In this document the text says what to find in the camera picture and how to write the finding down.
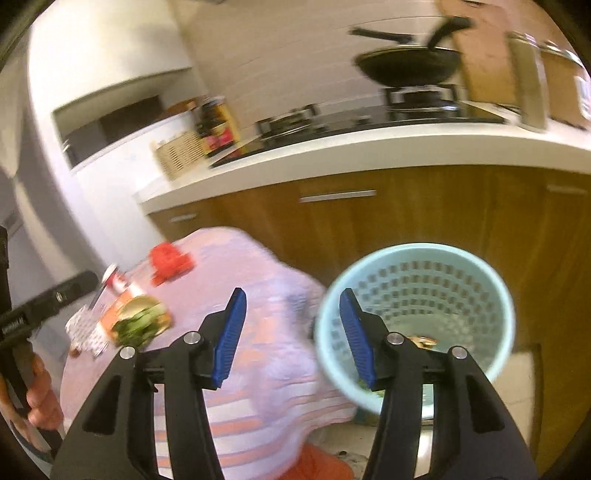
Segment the left hand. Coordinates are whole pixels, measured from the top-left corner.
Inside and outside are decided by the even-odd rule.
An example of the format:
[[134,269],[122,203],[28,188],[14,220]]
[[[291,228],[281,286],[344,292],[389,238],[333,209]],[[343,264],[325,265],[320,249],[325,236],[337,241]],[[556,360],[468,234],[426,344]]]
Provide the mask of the left hand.
[[[57,431],[63,424],[63,412],[52,390],[51,376],[37,354],[33,355],[31,365],[34,379],[26,393],[26,400],[31,408],[27,419],[34,427]],[[23,424],[10,398],[4,378],[1,378],[1,413],[8,420],[16,420],[16,425]]]

